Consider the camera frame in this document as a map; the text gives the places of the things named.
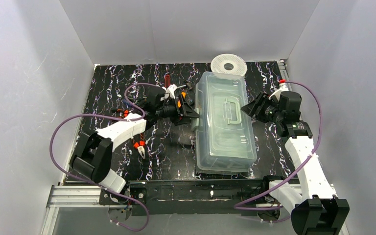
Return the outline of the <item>orange black cutting pliers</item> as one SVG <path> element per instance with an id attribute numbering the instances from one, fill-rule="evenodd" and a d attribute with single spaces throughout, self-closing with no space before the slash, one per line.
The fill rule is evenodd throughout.
<path id="1" fill-rule="evenodd" d="M 137 149 L 139 155 L 142 157 L 142 159 L 146 159 L 146 153 L 145 153 L 145 141 L 143 139 L 136 140 L 133 139 L 133 147 Z"/>

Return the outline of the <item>translucent lid green toolbox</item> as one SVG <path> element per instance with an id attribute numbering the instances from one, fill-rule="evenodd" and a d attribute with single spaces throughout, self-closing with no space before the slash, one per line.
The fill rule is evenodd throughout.
<path id="1" fill-rule="evenodd" d="M 252 121 L 242 76 L 206 71 L 195 87 L 195 162 L 198 174 L 247 172 L 257 160 Z"/>

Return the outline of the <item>orange black needle-nose pliers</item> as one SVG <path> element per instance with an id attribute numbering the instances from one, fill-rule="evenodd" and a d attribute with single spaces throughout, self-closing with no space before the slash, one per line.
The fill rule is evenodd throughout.
<path id="1" fill-rule="evenodd" d="M 128 109 L 113 108 L 110 110 L 112 114 L 117 118 L 125 118 L 129 115 L 130 111 Z"/>

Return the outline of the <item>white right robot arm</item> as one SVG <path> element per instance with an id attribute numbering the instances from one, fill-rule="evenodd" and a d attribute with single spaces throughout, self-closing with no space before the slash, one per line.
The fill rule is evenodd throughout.
<path id="1" fill-rule="evenodd" d="M 298 235 L 341 235 L 350 212 L 348 201 L 338 198 L 327 181 L 316 155 L 318 143 L 309 125 L 300 119 L 301 95 L 283 91 L 277 95 L 259 93 L 241 108 L 260 122 L 272 122 L 277 134 L 286 139 L 284 146 L 292 158 L 295 171 L 284 180 L 266 177 L 266 191 L 290 214 Z"/>

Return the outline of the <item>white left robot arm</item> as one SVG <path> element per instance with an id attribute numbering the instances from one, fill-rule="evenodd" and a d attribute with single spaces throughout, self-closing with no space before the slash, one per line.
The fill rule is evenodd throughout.
<path id="1" fill-rule="evenodd" d="M 105 128 L 83 132 L 76 145 L 70 167 L 86 180 L 121 194 L 126 181 L 111 168 L 112 155 L 124 142 L 143 134 L 161 119 L 169 119 L 174 125 L 189 124 L 199 114 L 186 100 L 185 92 L 176 95 L 179 87 L 154 86 L 147 96 L 131 99 L 126 103 L 134 110 L 115 120 Z"/>

